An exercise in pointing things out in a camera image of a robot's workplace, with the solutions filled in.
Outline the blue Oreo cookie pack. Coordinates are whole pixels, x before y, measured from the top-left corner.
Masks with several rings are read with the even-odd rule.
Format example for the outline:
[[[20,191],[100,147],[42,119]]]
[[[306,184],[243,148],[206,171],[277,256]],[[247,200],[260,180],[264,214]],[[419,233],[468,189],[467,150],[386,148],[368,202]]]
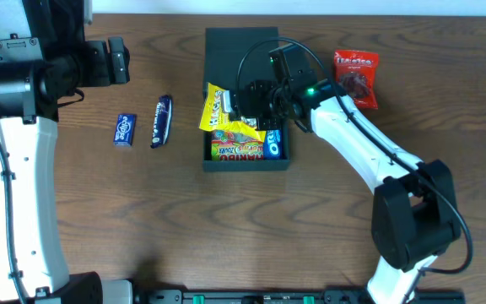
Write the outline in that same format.
[[[265,160],[279,160],[282,158],[283,144],[282,132],[280,130],[266,131],[263,143],[263,156]]]

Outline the yellow Hacks candy bag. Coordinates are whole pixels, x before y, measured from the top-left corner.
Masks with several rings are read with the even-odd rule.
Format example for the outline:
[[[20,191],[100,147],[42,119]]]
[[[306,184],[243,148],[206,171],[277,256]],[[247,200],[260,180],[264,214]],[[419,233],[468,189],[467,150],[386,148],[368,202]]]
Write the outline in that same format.
[[[264,142],[265,131],[258,131],[256,127],[243,121],[231,121],[230,115],[223,109],[224,94],[229,94],[228,90],[208,83],[207,96],[205,98],[199,128],[206,132],[226,131],[232,133],[242,133],[243,135]]]

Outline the dark green gift box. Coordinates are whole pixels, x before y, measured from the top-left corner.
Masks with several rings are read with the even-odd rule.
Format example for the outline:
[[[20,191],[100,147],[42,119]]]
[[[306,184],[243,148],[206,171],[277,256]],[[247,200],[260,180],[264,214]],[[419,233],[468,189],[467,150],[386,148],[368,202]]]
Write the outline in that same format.
[[[223,89],[235,87],[240,60],[255,43],[278,36],[276,27],[207,28],[205,30],[204,84],[215,84]],[[274,80],[268,52],[278,47],[276,41],[259,46],[244,63],[240,84],[253,80]],[[203,134],[203,160],[205,171],[285,171],[289,168],[289,126],[281,128],[281,156],[277,160],[213,160],[212,134]]]

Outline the green Haribo gummy bag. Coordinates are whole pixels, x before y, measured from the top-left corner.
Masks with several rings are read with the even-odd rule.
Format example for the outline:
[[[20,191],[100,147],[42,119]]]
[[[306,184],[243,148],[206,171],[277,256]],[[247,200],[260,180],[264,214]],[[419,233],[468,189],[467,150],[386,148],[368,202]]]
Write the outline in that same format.
[[[216,161],[263,160],[263,142],[242,133],[212,132],[211,157]]]

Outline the blue Eclipse mint box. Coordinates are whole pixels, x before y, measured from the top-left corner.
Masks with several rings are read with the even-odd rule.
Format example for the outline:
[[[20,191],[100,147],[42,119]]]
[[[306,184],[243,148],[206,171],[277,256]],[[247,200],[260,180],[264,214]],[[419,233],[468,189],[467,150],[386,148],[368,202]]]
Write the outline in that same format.
[[[122,113],[118,115],[113,138],[115,146],[132,146],[136,119],[137,116],[135,114]]]

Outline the dark blue Cadbury chocolate bar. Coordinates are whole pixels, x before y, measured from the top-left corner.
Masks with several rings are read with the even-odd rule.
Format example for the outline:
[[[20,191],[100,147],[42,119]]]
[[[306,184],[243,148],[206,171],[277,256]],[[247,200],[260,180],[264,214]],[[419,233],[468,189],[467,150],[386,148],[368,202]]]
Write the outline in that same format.
[[[170,95],[162,95],[155,107],[155,116],[152,130],[152,149],[165,145],[170,135],[173,100]]]

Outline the red Hacks candy bag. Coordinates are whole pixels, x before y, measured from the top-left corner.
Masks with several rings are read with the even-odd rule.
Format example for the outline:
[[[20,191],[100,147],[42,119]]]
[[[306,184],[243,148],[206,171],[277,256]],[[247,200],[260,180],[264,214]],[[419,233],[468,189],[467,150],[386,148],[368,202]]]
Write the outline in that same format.
[[[375,73],[380,56],[374,52],[336,50],[333,57],[335,79],[362,109],[377,109]]]

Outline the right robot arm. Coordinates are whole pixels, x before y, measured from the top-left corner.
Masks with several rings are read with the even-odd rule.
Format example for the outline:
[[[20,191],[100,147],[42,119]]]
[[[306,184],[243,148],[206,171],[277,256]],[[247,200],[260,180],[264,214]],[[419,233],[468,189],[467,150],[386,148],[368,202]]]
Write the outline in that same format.
[[[357,108],[331,76],[318,79],[314,53],[284,38],[269,53],[273,78],[236,84],[221,96],[225,112],[258,130],[288,120],[329,143],[373,194],[371,235],[380,254],[362,291],[336,292],[326,303],[461,303],[461,293],[419,290],[435,261],[467,226],[452,175],[441,161],[424,162],[392,142]]]

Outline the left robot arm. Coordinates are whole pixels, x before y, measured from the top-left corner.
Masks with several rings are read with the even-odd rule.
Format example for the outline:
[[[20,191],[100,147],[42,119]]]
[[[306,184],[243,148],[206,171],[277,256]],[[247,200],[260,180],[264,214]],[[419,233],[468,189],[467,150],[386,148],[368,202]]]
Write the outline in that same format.
[[[0,0],[0,303],[130,303],[129,280],[71,274],[57,226],[58,111],[125,84],[119,37],[89,41],[87,0]]]

